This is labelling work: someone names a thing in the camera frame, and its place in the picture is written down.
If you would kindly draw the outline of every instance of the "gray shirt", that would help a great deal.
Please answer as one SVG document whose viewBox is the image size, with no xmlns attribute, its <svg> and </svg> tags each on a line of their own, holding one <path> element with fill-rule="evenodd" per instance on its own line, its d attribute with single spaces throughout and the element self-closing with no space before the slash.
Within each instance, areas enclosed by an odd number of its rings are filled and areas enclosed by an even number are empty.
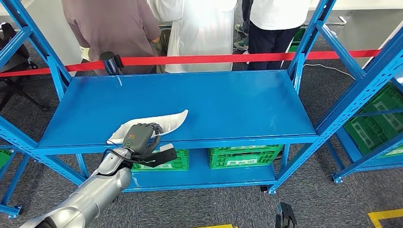
<svg viewBox="0 0 403 228">
<path fill-rule="evenodd" d="M 121 57 L 154 56 L 150 40 L 160 36 L 146 0 L 62 0 L 68 24 L 91 61 L 111 51 Z M 149 73 L 153 66 L 125 66 L 124 74 Z"/>
</svg>

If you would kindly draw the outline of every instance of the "green crate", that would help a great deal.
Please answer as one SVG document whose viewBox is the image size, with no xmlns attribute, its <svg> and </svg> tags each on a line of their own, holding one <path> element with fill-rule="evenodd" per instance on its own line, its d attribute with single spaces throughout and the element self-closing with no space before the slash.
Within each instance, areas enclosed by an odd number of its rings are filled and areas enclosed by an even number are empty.
<svg viewBox="0 0 403 228">
<path fill-rule="evenodd" d="M 389 82 L 357 113 L 398 108 L 403 108 L 403 94 Z M 344 125 L 344 128 L 353 138 L 360 152 L 366 155 L 403 132 L 403 114 L 354 117 Z"/>
<path fill-rule="evenodd" d="M 151 168 L 141 164 L 134 164 L 132 171 L 187 171 L 189 170 L 189 151 L 180 149 L 176 150 L 177 159 Z"/>
<path fill-rule="evenodd" d="M 0 169 L 7 163 L 10 159 L 11 151 L 7 149 L 0 149 Z"/>
<path fill-rule="evenodd" d="M 210 148 L 210 169 L 269 165 L 284 145 Z"/>
<path fill-rule="evenodd" d="M 302 37 L 305 34 L 305 30 L 306 30 L 306 27 L 302 27 L 302 28 L 300 28 L 298 30 L 298 32 L 295 34 L 295 36 L 294 36 L 294 38 L 293 38 L 293 40 L 291 42 L 291 46 L 288 49 L 288 52 L 296 52 L 297 51 L 297 48 L 298 48 L 299 44 L 301 43 Z"/>
<path fill-rule="evenodd" d="M 382 158 L 403 155 L 403 145 L 382 156 Z"/>
</svg>

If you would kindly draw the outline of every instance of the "white cable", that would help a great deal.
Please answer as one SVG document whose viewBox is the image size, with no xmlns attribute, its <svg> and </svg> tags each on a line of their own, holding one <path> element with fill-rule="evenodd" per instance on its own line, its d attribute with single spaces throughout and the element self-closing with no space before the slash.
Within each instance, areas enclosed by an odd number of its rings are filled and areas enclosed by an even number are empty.
<svg viewBox="0 0 403 228">
<path fill-rule="evenodd" d="M 247 49 L 246 48 L 244 48 L 244 47 L 233 47 L 232 49 L 235 49 L 235 50 L 238 50 L 238 51 L 247 51 Z"/>
<path fill-rule="evenodd" d="M 322 64 L 304 64 L 304 67 L 305 67 L 305 66 L 313 66 L 313 67 L 315 67 L 315 66 L 320 66 L 320 67 L 324 67 L 324 68 L 327 68 L 327 69 L 337 70 L 338 72 L 340 72 L 340 73 L 342 73 L 342 74 L 345 74 L 345 75 L 348 75 L 348 76 L 350 76 L 353 80 L 355 80 L 355 78 L 354 78 L 351 74 L 346 73 L 346 72 L 344 72 L 344 71 L 341 71 L 341 70 L 339 70 L 339 69 L 337 69 L 337 68 L 334 68 L 334 67 L 324 66 L 324 65 L 322 65 Z"/>
<path fill-rule="evenodd" d="M 238 32 L 237 31 L 235 32 L 237 33 L 237 36 L 233 40 L 236 40 L 238 38 Z M 236 50 L 237 49 L 234 46 L 232 46 L 232 53 L 234 53 Z"/>
</svg>

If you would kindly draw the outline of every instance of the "person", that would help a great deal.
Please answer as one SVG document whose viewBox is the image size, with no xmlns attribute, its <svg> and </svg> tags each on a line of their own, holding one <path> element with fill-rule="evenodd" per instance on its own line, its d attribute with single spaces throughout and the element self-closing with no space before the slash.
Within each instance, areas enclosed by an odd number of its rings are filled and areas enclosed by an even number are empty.
<svg viewBox="0 0 403 228">
<path fill-rule="evenodd" d="M 147 0 L 164 30 L 157 50 L 167 56 L 232 54 L 236 0 Z M 232 63 L 170 64 L 165 72 L 231 71 Z"/>
<path fill-rule="evenodd" d="M 310 0 L 254 0 L 249 53 L 284 53 L 307 19 Z M 248 70 L 280 69 L 281 61 L 250 62 Z"/>
<path fill-rule="evenodd" d="M 234 42 L 234 48 L 238 50 L 248 50 L 249 48 L 249 24 L 250 24 L 250 9 L 252 8 L 253 0 L 242 0 L 242 18 L 243 24 L 235 25 L 235 31 L 243 33 L 246 37 L 238 42 Z"/>
<path fill-rule="evenodd" d="M 150 41 L 161 34 L 146 0 L 62 0 L 63 12 L 90 61 L 111 51 L 121 57 L 151 57 Z M 125 66 L 123 74 L 147 74 L 154 66 Z M 98 75 L 106 71 L 96 70 Z"/>
</svg>

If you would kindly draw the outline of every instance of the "black pants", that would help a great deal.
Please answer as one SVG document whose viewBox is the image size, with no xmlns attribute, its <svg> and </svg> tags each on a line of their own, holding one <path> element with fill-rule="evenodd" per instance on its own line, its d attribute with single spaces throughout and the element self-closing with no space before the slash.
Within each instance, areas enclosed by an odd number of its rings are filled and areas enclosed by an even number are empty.
<svg viewBox="0 0 403 228">
<path fill-rule="evenodd" d="M 252 22 L 249 27 L 249 53 L 285 53 L 299 27 L 284 30 L 263 30 Z M 248 70 L 278 70 L 281 61 L 250 62 Z"/>
<path fill-rule="evenodd" d="M 253 0 L 242 0 L 242 18 L 243 18 L 243 29 L 246 33 L 249 33 L 249 16 L 250 9 L 252 8 Z"/>
</svg>

